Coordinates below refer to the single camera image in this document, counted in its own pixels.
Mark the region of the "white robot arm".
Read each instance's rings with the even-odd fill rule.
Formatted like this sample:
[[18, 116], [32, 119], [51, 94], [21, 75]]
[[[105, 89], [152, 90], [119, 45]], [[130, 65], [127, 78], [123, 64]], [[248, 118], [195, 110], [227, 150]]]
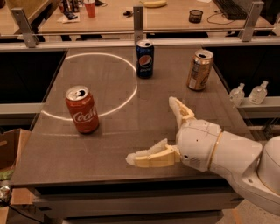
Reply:
[[198, 120], [175, 97], [169, 106], [176, 116], [176, 143], [163, 139], [148, 150], [130, 153], [136, 167], [166, 167], [181, 162], [201, 172], [223, 177], [243, 198], [275, 215], [280, 214], [279, 138], [265, 145], [229, 133], [217, 124]]

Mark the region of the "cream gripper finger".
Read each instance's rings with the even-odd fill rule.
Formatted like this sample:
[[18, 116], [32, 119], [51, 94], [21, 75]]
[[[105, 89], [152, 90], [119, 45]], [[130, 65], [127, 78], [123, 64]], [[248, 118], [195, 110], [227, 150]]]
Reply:
[[176, 117], [178, 128], [188, 120], [195, 120], [195, 114], [176, 97], [169, 98], [169, 106]]
[[140, 150], [130, 153], [126, 157], [129, 165], [142, 168], [156, 168], [175, 165], [181, 160], [179, 149], [176, 145], [169, 145], [167, 139], [163, 139], [148, 150]]

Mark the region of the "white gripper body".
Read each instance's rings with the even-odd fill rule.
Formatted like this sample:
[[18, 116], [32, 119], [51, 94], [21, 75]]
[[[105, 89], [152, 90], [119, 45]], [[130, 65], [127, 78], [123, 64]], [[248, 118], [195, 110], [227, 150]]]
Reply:
[[176, 139], [182, 163], [201, 172], [207, 171], [221, 132], [218, 124], [205, 120], [190, 120], [184, 123]]

